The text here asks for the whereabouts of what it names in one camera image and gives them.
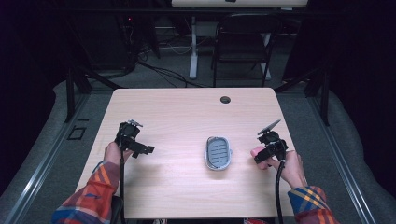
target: person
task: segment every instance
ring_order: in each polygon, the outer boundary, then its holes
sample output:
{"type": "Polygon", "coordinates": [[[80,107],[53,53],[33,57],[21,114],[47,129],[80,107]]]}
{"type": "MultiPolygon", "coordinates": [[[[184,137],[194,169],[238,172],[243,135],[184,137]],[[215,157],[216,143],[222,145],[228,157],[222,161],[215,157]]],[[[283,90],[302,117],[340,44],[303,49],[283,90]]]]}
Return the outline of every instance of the person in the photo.
{"type": "MultiPolygon", "coordinates": [[[[125,161],[133,154],[123,152],[125,161]]],[[[266,160],[268,165],[279,168],[280,161],[266,160]]],[[[288,182],[288,192],[297,223],[339,223],[326,204],[324,191],[308,186],[301,156],[289,151],[281,177],[288,182]]],[[[103,161],[92,172],[87,185],[70,196],[53,214],[51,223],[109,223],[111,219],[111,198],[120,181],[120,148],[111,142],[106,147],[103,161]]]]}
{"type": "MultiPolygon", "coordinates": [[[[134,152],[123,151],[125,162],[134,152]]],[[[53,214],[51,223],[110,223],[111,198],[120,181],[121,150],[115,142],[105,148],[87,185],[70,196],[53,214]]]]}
{"type": "MultiPolygon", "coordinates": [[[[280,161],[270,158],[266,160],[266,163],[279,169],[280,161]]],[[[339,223],[326,204],[326,195],[323,189],[307,184],[303,161],[296,151],[287,152],[281,177],[291,187],[288,195],[297,223],[339,223]]]]}

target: wooden tabletop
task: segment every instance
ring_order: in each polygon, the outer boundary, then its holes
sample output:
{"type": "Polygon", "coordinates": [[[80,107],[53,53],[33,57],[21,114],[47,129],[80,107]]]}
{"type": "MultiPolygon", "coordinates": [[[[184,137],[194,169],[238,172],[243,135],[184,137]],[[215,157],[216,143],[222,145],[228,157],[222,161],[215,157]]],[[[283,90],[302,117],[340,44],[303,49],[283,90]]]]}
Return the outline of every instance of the wooden tabletop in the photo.
{"type": "MultiPolygon", "coordinates": [[[[125,164],[127,218],[276,217],[276,170],[257,168],[250,150],[260,145],[257,133],[277,119],[273,131],[294,150],[287,124],[269,88],[116,90],[92,146],[81,179],[85,186],[119,125],[128,119],[143,124],[136,141],[154,152],[125,164]],[[229,97],[224,104],[220,98],[229,97]],[[225,137],[233,150],[224,171],[204,160],[206,140],[225,137]]],[[[281,180],[284,216],[292,216],[281,180]]]]}
{"type": "Polygon", "coordinates": [[[307,0],[172,0],[173,7],[305,7],[307,0]]]}

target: sleeve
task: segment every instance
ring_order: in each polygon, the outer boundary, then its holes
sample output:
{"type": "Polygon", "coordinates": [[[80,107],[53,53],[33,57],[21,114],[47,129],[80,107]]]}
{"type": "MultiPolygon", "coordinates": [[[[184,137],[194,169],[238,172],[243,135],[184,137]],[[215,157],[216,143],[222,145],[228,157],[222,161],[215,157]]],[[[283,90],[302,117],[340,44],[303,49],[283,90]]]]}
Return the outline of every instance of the sleeve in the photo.
{"type": "Polygon", "coordinates": [[[99,162],[87,185],[52,214],[51,223],[110,223],[111,198],[119,180],[120,167],[117,164],[99,162]]]}
{"type": "Polygon", "coordinates": [[[297,223],[338,224],[329,206],[323,189],[309,186],[288,192],[297,223]]]}

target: plaid shirt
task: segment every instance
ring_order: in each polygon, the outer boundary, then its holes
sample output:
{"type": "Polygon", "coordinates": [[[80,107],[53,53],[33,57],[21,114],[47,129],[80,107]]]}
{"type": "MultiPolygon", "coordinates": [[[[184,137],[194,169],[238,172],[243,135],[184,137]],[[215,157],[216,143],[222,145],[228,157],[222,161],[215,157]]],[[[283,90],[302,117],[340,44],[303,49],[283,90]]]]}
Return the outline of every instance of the plaid shirt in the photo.
{"type": "Polygon", "coordinates": [[[70,196],[52,214],[51,223],[110,223],[111,197],[120,180],[120,167],[99,162],[87,186],[70,196]]]}
{"type": "Polygon", "coordinates": [[[309,186],[288,192],[297,223],[338,224],[329,206],[323,189],[309,186]]]}

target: gray oval container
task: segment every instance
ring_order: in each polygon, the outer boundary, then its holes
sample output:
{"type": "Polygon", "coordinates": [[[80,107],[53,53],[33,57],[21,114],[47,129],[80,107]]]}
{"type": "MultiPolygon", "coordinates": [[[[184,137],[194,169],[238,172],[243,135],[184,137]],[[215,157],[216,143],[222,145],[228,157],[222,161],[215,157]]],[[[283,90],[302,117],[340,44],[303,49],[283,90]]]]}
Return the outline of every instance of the gray oval container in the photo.
{"type": "Polygon", "coordinates": [[[209,137],[207,139],[204,158],[209,169],[224,170],[230,165],[232,154],[233,151],[226,138],[209,137]]]}

